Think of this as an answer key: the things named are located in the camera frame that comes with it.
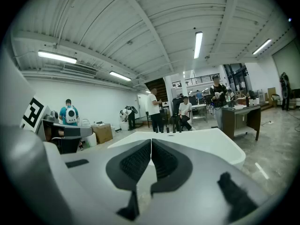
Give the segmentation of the wooden chair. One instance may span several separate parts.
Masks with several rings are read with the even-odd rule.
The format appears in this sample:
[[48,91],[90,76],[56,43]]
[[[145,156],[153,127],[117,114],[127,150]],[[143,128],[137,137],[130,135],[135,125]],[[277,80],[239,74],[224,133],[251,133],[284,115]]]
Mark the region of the wooden chair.
[[278,94],[272,94],[271,99],[273,107],[277,108],[279,105],[281,105],[281,98]]

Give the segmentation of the white bucket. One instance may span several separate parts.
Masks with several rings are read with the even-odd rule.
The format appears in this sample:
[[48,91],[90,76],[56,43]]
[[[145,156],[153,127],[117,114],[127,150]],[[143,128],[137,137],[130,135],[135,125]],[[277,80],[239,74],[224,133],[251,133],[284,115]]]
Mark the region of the white bucket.
[[89,147],[95,147],[97,145],[97,137],[96,134],[93,133],[90,136],[87,136],[85,138],[86,143],[88,144]]

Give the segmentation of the long ceiling light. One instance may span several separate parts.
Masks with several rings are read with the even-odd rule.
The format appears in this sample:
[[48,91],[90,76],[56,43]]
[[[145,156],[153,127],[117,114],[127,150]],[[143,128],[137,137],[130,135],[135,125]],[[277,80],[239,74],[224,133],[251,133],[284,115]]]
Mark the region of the long ceiling light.
[[114,72],[114,71],[111,71],[109,74],[112,75],[112,76],[115,76],[115,77],[117,77],[117,78],[120,78],[120,79],[122,79],[122,80],[128,81],[128,82],[132,80],[131,78],[126,77],[126,76],[124,76],[124,75],[121,75],[121,74],[119,74],[119,73],[116,73],[116,72]]
[[62,55],[62,54],[58,54],[58,53],[39,50],[37,54],[41,58],[59,60],[59,61],[63,61],[63,62],[66,62],[66,63],[71,63],[71,64],[76,64],[76,62],[77,62],[76,58],[69,57],[69,56]]
[[195,50],[194,50],[194,59],[198,59],[200,55],[200,50],[202,46],[203,33],[197,32],[195,34]]
[[263,44],[261,44],[256,50],[252,52],[253,55],[256,55],[261,52],[272,40],[268,38]]

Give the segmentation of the black balcony railing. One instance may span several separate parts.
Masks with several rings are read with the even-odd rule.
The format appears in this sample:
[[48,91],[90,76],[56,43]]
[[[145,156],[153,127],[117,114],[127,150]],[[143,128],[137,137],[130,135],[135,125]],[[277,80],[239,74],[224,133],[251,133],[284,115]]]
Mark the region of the black balcony railing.
[[199,76],[199,77],[194,77],[194,78],[188,78],[188,79],[185,79],[185,84],[186,84],[186,86],[192,86],[192,85],[198,85],[201,83],[210,83],[210,82],[213,82],[214,76],[219,77],[219,73],[204,75],[204,76]]

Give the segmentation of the black office chair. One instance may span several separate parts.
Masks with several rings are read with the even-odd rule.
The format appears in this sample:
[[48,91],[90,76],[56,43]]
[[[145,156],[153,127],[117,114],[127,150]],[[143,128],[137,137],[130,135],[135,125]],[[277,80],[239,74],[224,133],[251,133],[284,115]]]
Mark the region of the black office chair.
[[179,115],[179,106],[180,106],[181,103],[183,103],[183,97],[174,98],[172,100],[172,102],[173,102],[172,125],[176,127],[176,130],[178,132],[181,133],[183,127],[185,126],[184,117],[182,117],[182,119],[181,119],[180,115]]

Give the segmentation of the white air conditioner unit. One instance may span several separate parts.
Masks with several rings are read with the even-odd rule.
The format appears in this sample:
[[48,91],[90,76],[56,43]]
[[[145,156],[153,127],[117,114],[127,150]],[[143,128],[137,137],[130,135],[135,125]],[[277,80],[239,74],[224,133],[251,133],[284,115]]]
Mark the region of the white air conditioner unit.
[[98,72],[96,69],[85,67],[82,65],[77,65],[77,64],[64,64],[63,69],[69,72],[75,72],[75,73],[90,75],[90,76],[96,76]]

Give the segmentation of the white backpack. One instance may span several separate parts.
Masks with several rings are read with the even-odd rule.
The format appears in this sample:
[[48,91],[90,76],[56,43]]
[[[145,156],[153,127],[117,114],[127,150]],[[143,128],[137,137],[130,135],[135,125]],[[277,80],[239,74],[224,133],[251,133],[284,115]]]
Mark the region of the white backpack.
[[66,107],[65,121],[67,124],[73,124],[77,122],[77,115],[73,106]]

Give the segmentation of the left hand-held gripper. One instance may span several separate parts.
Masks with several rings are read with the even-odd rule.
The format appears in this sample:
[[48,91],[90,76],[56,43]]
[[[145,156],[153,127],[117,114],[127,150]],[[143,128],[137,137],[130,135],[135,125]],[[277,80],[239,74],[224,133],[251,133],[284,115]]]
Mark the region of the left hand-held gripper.
[[[44,150],[45,138],[36,134],[41,119],[50,109],[35,97],[34,90],[16,68],[7,49],[0,49],[0,154],[29,154]],[[64,139],[93,134],[92,127],[53,123],[55,133]]]

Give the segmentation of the metal frame table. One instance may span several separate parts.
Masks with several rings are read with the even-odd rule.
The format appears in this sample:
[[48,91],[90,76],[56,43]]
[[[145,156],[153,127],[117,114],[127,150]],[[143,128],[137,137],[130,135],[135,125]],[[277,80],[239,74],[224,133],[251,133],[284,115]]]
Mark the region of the metal frame table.
[[194,120],[204,120],[207,122],[207,105],[199,104],[192,106],[191,121],[194,123]]

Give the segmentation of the brown cardboard box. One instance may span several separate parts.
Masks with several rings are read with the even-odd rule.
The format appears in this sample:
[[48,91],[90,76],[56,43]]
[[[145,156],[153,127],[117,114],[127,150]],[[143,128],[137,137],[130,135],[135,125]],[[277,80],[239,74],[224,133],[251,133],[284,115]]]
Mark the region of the brown cardboard box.
[[96,135],[97,144],[103,144],[113,139],[110,124],[92,125],[92,130]]

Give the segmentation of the white sink basin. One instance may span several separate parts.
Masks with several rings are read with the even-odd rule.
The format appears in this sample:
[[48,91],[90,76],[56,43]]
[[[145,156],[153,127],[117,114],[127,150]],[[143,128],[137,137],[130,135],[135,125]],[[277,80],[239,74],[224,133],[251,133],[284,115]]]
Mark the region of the white sink basin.
[[245,152],[218,128],[184,131],[181,133],[134,132],[110,145],[109,148],[152,138],[211,153],[219,156],[238,169],[242,169],[246,158]]

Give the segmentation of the dark brown desk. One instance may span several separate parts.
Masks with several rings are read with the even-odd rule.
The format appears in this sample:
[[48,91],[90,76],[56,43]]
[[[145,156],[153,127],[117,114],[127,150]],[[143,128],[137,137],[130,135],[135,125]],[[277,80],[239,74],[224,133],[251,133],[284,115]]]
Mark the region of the dark brown desk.
[[241,109],[232,107],[222,109],[222,131],[231,139],[239,135],[256,132],[258,141],[261,127],[261,106],[242,106]]

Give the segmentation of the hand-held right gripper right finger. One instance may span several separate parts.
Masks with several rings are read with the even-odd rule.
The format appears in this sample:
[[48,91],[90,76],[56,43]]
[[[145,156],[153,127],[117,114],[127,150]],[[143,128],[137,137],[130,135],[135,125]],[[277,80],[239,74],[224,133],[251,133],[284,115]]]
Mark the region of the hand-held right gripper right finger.
[[258,225],[268,195],[224,159],[152,140],[157,181],[141,225]]

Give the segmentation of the dark wooden staircase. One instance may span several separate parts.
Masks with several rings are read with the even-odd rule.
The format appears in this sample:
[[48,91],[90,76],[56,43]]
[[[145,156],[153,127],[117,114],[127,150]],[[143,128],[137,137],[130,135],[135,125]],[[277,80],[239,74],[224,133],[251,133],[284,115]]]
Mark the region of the dark wooden staircase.
[[165,87],[165,81],[163,78],[159,78],[150,82],[145,83],[146,87],[149,90],[156,89],[156,98],[157,100],[162,100],[162,102],[167,102],[167,92],[166,92],[166,87]]

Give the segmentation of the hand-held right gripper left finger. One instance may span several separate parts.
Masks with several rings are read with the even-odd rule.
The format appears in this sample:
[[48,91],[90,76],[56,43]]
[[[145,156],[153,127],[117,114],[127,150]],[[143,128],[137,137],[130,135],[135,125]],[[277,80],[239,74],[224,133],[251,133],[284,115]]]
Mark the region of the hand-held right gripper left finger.
[[50,225],[151,225],[139,213],[137,183],[150,162],[151,142],[140,140],[95,153],[61,155],[44,143],[45,219]]

